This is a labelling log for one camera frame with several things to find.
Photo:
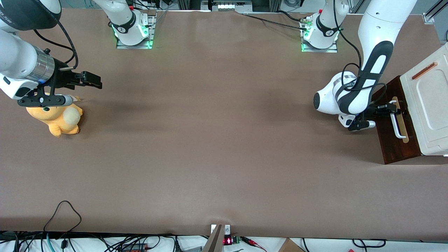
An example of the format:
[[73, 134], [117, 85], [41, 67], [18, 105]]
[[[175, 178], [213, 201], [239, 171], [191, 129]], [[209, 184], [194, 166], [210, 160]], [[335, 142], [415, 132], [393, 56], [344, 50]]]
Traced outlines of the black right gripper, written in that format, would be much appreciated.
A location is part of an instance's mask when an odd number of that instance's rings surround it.
[[100, 76], [88, 71], [83, 71], [80, 80], [79, 78], [76, 78], [77, 73], [72, 72], [72, 70], [60, 70], [60, 68], [68, 67], [64, 62], [55, 60], [54, 63], [55, 69], [51, 76], [51, 95], [55, 94], [57, 88], [69, 88], [71, 90], [74, 90], [75, 86], [89, 86], [98, 89], [103, 88]]

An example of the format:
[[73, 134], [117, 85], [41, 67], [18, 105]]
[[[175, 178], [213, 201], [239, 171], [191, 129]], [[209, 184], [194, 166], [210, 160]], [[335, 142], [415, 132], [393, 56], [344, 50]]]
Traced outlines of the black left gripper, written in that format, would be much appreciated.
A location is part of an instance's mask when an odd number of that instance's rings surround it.
[[397, 108], [395, 103], [387, 103], [385, 105], [371, 104], [364, 111], [364, 121], [374, 121], [390, 115], [401, 115], [401, 110]]

